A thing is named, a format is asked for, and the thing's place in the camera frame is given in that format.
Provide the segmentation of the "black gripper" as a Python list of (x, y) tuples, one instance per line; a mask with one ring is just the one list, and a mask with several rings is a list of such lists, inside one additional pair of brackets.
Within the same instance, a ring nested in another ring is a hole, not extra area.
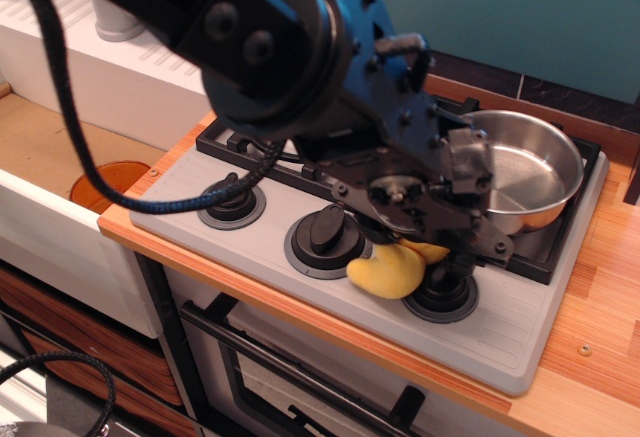
[(400, 235), (452, 249), (454, 280), (473, 276), (477, 256), (507, 261), (514, 252), (486, 215), (494, 171), (485, 134), (425, 92), (341, 90), (302, 118), (294, 145), (334, 179), (333, 196), (361, 216), (373, 244)]

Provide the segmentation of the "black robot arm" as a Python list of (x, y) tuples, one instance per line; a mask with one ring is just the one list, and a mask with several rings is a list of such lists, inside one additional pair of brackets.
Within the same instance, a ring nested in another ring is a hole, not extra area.
[(336, 180), (335, 198), (376, 241), (443, 246), (464, 265), (511, 257), (512, 240), (487, 218), (486, 134), (425, 92), (430, 46), (397, 33), (382, 0), (108, 1), (200, 69), (227, 128), (267, 144), (254, 170), (209, 195), (157, 202), (111, 190), (79, 128), (60, 19), (51, 0), (31, 0), (76, 152), (112, 202), (156, 215), (220, 204), (255, 186), (291, 142)]

